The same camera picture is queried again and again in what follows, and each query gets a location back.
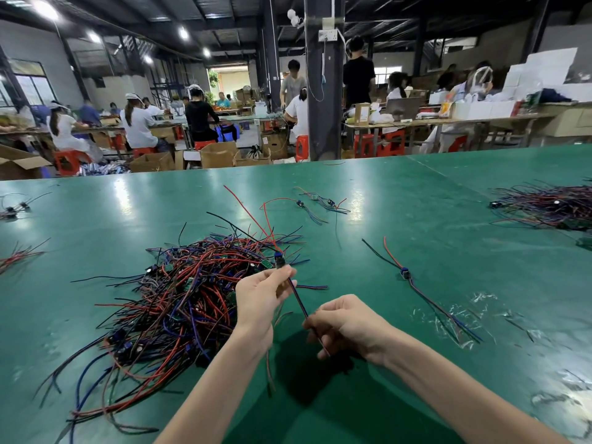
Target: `hand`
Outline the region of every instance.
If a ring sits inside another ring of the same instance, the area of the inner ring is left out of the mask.
[[[235,330],[247,334],[256,346],[261,346],[263,353],[273,343],[273,314],[292,293],[287,280],[295,274],[296,270],[286,265],[280,269],[266,269],[236,284],[238,319]]]
[[[351,349],[379,366],[384,366],[386,348],[393,332],[407,336],[392,327],[354,294],[323,304],[302,326],[310,330],[310,343],[317,340],[316,331],[330,355]],[[318,357],[325,359],[328,356],[323,349]]]

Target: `ceiling light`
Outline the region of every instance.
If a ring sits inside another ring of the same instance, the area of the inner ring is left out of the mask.
[[[100,44],[101,43],[101,37],[93,31],[89,31],[88,32],[88,38],[90,40],[92,40],[95,44]]]
[[[60,14],[51,6],[48,2],[43,0],[34,0],[33,7],[37,11],[39,15],[49,19],[51,21],[58,21],[60,19]]]
[[[184,27],[179,28],[179,37],[181,37],[183,40],[189,40],[189,33]]]

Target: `worker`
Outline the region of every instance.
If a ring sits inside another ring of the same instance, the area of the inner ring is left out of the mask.
[[[89,99],[80,107],[80,121],[90,126],[101,126],[101,114]]]
[[[127,99],[127,104],[125,109],[120,112],[120,118],[129,147],[132,149],[156,148],[159,153],[170,151],[171,145],[150,132],[148,126],[155,125],[156,121],[150,112],[144,109],[142,98],[135,93],[126,93],[125,99]]]
[[[209,103],[204,101],[203,90],[192,88],[190,94],[191,101],[185,108],[185,116],[193,141],[218,141],[218,133],[210,129],[208,123],[209,117],[211,117],[218,124],[220,122],[218,114]]]
[[[296,143],[301,135],[308,135],[308,101],[306,87],[300,90],[300,94],[292,99],[286,111],[284,118],[287,122],[295,124],[292,128],[290,142]]]
[[[288,62],[288,70],[290,74],[283,79],[279,89],[279,100],[281,101],[282,109],[285,109],[292,102],[292,99],[300,96],[300,91],[307,87],[306,77],[298,75],[300,62],[292,59]]]
[[[165,113],[165,111],[152,104],[150,102],[150,98],[148,98],[147,96],[144,96],[144,98],[142,98],[142,102],[144,103],[144,109],[146,109],[148,113],[152,116],[162,115],[163,113]]]
[[[169,104],[169,111],[171,111],[173,119],[185,119],[185,103],[179,99],[179,95],[173,95],[173,101]]]
[[[49,104],[50,116],[46,119],[53,144],[60,151],[77,150],[86,153],[93,163],[103,160],[100,148],[84,138],[76,138],[72,135],[74,127],[88,129],[88,125],[76,121],[69,115],[67,107],[52,102]]]
[[[202,443],[222,442],[259,362],[273,343],[272,320],[292,292],[286,282],[295,274],[296,270],[286,265],[237,283],[238,319],[234,331],[155,444],[190,444],[196,442],[196,436]],[[319,351],[319,359],[329,357],[326,351],[331,356],[339,351],[354,351],[369,363],[383,366],[425,400],[467,443],[569,444],[566,438],[485,388],[438,352],[391,326],[353,294],[323,304],[302,326],[309,331],[309,342],[315,343],[317,336],[321,337],[324,349]],[[361,395],[351,401],[364,402]]]
[[[388,95],[387,99],[406,98],[405,87],[407,87],[407,78],[405,73],[394,72],[388,77]]]
[[[218,99],[218,102],[216,103],[216,105],[218,107],[222,107],[222,108],[226,108],[226,109],[230,107],[230,100],[226,99],[226,96],[224,96],[224,92],[220,92],[218,94],[218,97],[220,98],[220,99]]]
[[[456,64],[450,64],[446,71],[440,75],[436,85],[440,90],[450,90],[454,84]]]
[[[370,93],[376,88],[374,63],[366,59],[364,39],[355,36],[349,41],[351,59],[343,66],[343,83],[345,85],[345,107],[352,104],[370,103]]]
[[[119,115],[121,113],[121,109],[118,108],[117,104],[112,101],[111,104],[109,104],[109,112],[111,112],[111,115]]]
[[[467,95],[477,95],[479,100],[485,98],[485,95],[492,89],[493,69],[489,61],[482,61],[477,64],[475,69],[469,73],[465,82],[462,82],[452,88],[450,93],[446,96],[449,102],[456,102],[463,100]],[[448,152],[448,149],[453,145],[455,140],[459,137],[467,135],[467,144],[470,144],[475,132],[475,125],[466,123],[451,123],[442,126],[440,134],[440,153]],[[436,142],[437,128],[433,128],[427,139],[421,144],[419,152],[421,154],[429,154]]]

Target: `gray shirt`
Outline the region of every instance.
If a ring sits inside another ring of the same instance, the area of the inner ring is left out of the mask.
[[[292,99],[300,95],[300,90],[307,86],[306,77],[298,76],[296,79],[288,74],[282,81],[282,87],[279,93],[286,94],[286,105],[289,105]]]

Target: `ponytail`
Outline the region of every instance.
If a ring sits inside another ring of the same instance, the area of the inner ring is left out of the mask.
[[[54,136],[60,135],[60,130],[57,128],[57,120],[59,118],[61,109],[54,109],[51,111],[51,117],[49,118],[49,130]]]
[[[134,110],[134,105],[132,104],[131,99],[127,100],[127,104],[125,105],[125,121],[127,121],[127,125],[131,126],[131,112]]]

